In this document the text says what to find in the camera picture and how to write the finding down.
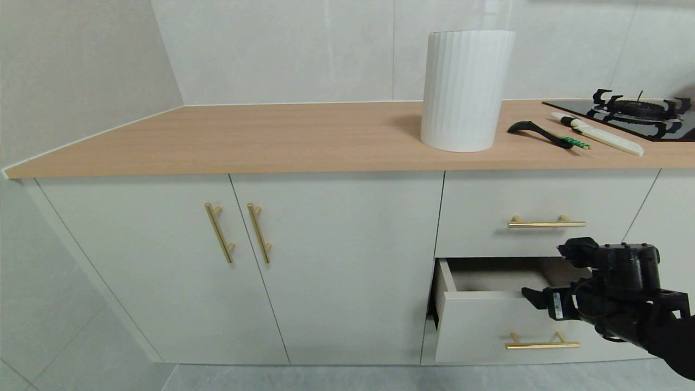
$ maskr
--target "floor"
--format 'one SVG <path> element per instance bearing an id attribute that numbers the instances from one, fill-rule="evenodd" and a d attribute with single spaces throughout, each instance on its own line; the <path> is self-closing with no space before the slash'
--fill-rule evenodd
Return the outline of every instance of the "floor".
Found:
<path id="1" fill-rule="evenodd" d="M 661 360 L 491 367 L 178 365 L 162 391 L 687 391 Z"/>

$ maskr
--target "ribbed white vase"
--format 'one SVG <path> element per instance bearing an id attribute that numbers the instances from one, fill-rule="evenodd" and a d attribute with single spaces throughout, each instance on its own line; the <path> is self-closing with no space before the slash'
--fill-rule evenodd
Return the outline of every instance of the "ribbed white vase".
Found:
<path id="1" fill-rule="evenodd" d="M 474 152 L 495 141 L 513 31 L 447 31 L 427 41 L 420 140 L 440 150 Z"/>

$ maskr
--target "countertop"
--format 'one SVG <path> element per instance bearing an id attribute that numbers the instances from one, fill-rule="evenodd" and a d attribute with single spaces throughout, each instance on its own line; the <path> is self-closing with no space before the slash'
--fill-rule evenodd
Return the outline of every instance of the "countertop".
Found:
<path id="1" fill-rule="evenodd" d="M 695 143 L 653 143 L 597 125 L 644 148 L 636 157 L 550 118 L 539 100 L 504 101 L 494 146 L 444 152 L 420 142 L 421 102 L 185 106 L 98 134 L 5 169 L 9 178 L 394 170 L 695 168 Z M 536 134 L 508 134 L 532 120 L 591 143 L 563 150 Z"/>

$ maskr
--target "gold bar handle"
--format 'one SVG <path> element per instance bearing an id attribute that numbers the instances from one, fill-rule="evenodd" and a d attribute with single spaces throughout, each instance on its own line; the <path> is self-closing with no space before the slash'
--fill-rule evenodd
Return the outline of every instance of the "gold bar handle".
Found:
<path id="1" fill-rule="evenodd" d="M 217 216 L 222 211 L 222 207 L 213 208 L 213 205 L 211 203 L 206 202 L 205 210 L 208 211 L 210 224 L 213 225 L 213 229 L 215 230 L 215 234 L 218 237 L 218 241 L 220 241 L 220 246 L 222 247 L 224 257 L 227 258 L 227 263 L 232 263 L 234 260 L 231 258 L 231 251 L 234 249 L 234 242 L 230 242 L 229 244 L 227 244 L 227 241 L 224 240 L 222 228 L 220 228 L 220 222 L 217 220 Z"/>
<path id="2" fill-rule="evenodd" d="M 246 204 L 249 208 L 249 214 L 251 215 L 251 222 L 254 224 L 254 230 L 256 231 L 256 237 L 259 239 L 259 244 L 261 245 L 261 252 L 263 253 L 263 258 L 266 264 L 270 263 L 270 257 L 268 256 L 268 251 L 272 248 L 272 244 L 266 243 L 263 238 L 263 233 L 261 232 L 261 226 L 259 225 L 259 215 L 261 214 L 261 207 L 254 206 L 253 202 Z"/>
<path id="3" fill-rule="evenodd" d="M 561 332 L 555 331 L 555 335 L 560 340 L 560 342 L 541 342 L 541 343 L 531 343 L 525 344 L 519 341 L 519 336 L 512 331 L 513 344 L 505 344 L 507 350 L 519 350 L 519 349 L 567 349 L 567 348 L 579 348 L 581 344 L 579 342 L 568 342 L 564 339 Z"/>
<path id="4" fill-rule="evenodd" d="M 509 228 L 578 228 L 586 227 L 586 221 L 572 221 L 569 217 L 561 214 L 557 221 L 522 221 L 518 214 L 508 222 Z"/>

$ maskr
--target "open drawer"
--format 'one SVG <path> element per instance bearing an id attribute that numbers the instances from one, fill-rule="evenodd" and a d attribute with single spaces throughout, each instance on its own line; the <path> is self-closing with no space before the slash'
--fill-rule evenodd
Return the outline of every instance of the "open drawer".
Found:
<path id="1" fill-rule="evenodd" d="M 589 275 L 562 258 L 439 259 L 435 267 L 436 343 L 425 340 L 435 352 L 423 351 L 423 363 L 428 354 L 437 363 L 476 365 L 649 357 L 631 344 L 604 340 L 584 322 L 554 321 L 521 296 L 522 287 L 564 286 Z"/>

